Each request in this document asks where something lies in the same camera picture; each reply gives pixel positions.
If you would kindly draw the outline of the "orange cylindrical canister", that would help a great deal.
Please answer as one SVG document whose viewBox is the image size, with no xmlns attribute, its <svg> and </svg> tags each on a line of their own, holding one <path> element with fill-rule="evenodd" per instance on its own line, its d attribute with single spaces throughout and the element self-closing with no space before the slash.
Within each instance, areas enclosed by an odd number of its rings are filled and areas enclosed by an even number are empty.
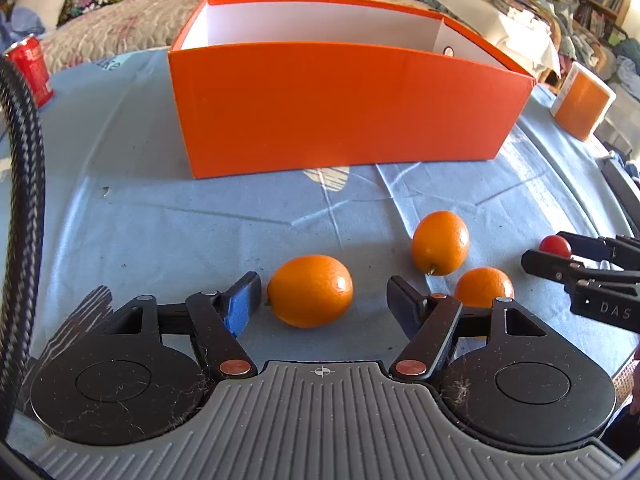
<svg viewBox="0 0 640 480">
<path fill-rule="evenodd" d="M 600 125 L 616 94 L 591 70 L 574 62 L 550 108 L 555 122 L 579 141 Z"/>
</svg>

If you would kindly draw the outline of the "blue printed tablecloth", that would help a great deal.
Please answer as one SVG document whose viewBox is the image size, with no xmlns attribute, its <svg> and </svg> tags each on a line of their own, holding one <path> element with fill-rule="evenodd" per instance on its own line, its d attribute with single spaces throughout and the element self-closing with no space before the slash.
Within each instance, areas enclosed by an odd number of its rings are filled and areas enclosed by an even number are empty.
<svg viewBox="0 0 640 480">
<path fill-rule="evenodd" d="M 81 65 L 55 81 L 55 98 L 37 110 L 12 66 L 2 77 L 12 170 L 1 222 L 21 302 L 2 335 L 18 360 L 1 367 L 11 393 L 1 446 L 27 477 L 620 469 L 600 437 L 615 410 L 612 374 L 638 333 L 570 312 L 564 284 L 521 266 L 552 230 L 628 228 L 588 148 L 552 119 L 546 89 L 530 92 L 494 159 L 353 166 L 332 192 L 303 170 L 192 179 L 166 54 L 138 53 L 114 72 Z M 451 274 L 427 275 L 411 242 L 440 210 L 462 218 L 470 249 Z M 267 286 L 308 255 L 340 260 L 354 296 L 333 323 L 297 328 L 272 313 Z M 515 297 L 462 304 L 444 368 L 430 380 L 393 377 L 408 338 L 387 307 L 387 281 L 456 298 L 458 279 L 481 266 L 504 272 Z M 225 292 L 250 271 L 262 303 L 238 341 L 257 374 L 210 379 L 186 298 Z"/>
</svg>

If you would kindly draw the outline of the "red cherry tomato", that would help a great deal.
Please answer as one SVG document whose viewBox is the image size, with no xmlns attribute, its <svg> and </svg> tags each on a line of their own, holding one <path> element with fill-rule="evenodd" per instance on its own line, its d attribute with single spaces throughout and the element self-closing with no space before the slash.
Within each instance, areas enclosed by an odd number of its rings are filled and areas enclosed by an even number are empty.
<svg viewBox="0 0 640 480">
<path fill-rule="evenodd" d="M 538 250 L 565 259 L 570 259 L 573 255 L 570 243 L 558 234 L 544 237 L 538 245 Z"/>
</svg>

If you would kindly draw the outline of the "small orange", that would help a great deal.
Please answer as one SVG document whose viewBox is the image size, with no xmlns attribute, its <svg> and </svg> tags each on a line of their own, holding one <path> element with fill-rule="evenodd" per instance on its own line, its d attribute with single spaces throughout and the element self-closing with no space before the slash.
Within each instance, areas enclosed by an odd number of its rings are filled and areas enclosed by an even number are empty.
<svg viewBox="0 0 640 480">
<path fill-rule="evenodd" d="M 510 278 L 501 270 L 490 266 L 466 271 L 458 279 L 454 296 L 467 307 L 490 308 L 495 298 L 514 298 Z"/>
</svg>

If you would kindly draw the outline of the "red soda can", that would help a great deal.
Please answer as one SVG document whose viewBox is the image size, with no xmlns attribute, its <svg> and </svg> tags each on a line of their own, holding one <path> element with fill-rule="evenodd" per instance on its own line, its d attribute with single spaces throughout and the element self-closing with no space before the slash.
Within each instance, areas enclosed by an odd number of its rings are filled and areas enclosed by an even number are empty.
<svg viewBox="0 0 640 480">
<path fill-rule="evenodd" d="M 49 71 L 44 62 L 42 47 L 38 38 L 35 35 L 29 35 L 20 41 L 14 42 L 6 49 L 4 56 L 25 77 L 37 106 L 45 106 L 52 99 L 53 89 L 50 85 Z"/>
</svg>

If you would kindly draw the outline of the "quilted floral sofa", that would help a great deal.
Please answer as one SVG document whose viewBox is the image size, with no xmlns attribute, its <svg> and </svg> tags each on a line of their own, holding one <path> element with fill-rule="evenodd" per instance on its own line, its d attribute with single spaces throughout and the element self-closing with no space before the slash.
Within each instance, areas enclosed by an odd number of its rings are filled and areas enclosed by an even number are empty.
<svg viewBox="0 0 640 480">
<path fill-rule="evenodd" d="M 51 73 L 134 51 L 172 44 L 202 0 L 124 0 L 56 26 L 41 40 Z M 417 6 L 420 0 L 378 0 Z"/>
</svg>

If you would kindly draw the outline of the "rattan chair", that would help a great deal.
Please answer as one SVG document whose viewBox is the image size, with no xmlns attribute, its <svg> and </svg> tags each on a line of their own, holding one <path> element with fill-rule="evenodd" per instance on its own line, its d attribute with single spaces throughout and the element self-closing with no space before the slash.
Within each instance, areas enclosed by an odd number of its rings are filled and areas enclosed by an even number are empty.
<svg viewBox="0 0 640 480">
<path fill-rule="evenodd" d="M 559 67 L 543 68 L 540 81 L 557 92 L 572 65 L 579 62 L 596 75 L 606 72 L 615 63 L 608 60 L 608 50 L 592 32 L 582 27 L 571 3 L 550 0 L 514 0 L 508 12 L 518 24 L 551 40 L 558 55 Z"/>
</svg>

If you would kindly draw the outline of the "orange kumquat front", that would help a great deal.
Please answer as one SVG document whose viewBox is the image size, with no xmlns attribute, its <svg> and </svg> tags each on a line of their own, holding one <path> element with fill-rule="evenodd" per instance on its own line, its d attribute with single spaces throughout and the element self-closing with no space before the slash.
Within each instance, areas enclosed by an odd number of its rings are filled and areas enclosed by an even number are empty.
<svg viewBox="0 0 640 480">
<path fill-rule="evenodd" d="M 333 323 L 352 304 L 354 283 L 340 260 L 308 255 L 288 260 L 267 286 L 268 304 L 282 322 L 297 328 Z"/>
</svg>

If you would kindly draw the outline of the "white side table cloth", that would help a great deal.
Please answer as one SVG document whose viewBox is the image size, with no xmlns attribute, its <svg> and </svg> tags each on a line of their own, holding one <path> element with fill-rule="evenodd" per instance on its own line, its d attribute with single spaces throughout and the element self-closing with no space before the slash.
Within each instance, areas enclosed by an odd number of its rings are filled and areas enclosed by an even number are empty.
<svg viewBox="0 0 640 480">
<path fill-rule="evenodd" d="M 560 58 L 551 27 L 529 10 L 497 9 L 489 0 L 424 0 L 432 6 L 437 1 L 457 20 L 467 24 L 503 53 L 513 58 L 532 75 L 545 70 L 559 73 Z"/>
</svg>

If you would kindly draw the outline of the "orange cardboard box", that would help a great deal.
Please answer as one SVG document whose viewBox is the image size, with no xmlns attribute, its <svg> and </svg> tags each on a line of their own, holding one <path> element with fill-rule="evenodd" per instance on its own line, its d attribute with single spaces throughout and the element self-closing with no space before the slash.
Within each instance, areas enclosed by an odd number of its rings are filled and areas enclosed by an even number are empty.
<svg viewBox="0 0 640 480">
<path fill-rule="evenodd" d="M 168 63 L 197 178 L 491 159 L 536 84 L 453 18 L 373 0 L 204 0 Z"/>
</svg>

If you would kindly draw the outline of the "orange kumquat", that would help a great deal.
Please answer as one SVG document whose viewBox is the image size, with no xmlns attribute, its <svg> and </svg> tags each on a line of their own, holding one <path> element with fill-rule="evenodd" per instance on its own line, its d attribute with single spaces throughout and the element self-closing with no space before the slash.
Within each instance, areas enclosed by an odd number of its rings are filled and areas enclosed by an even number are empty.
<svg viewBox="0 0 640 480">
<path fill-rule="evenodd" d="M 413 262 L 427 275 L 451 274 L 465 262 L 469 249 L 468 227 L 461 217 L 446 210 L 424 217 L 411 242 Z"/>
<path fill-rule="evenodd" d="M 267 286 L 268 304 L 282 322 L 297 328 L 333 323 L 352 304 L 354 283 L 340 260 L 308 255 L 288 260 Z"/>
</svg>

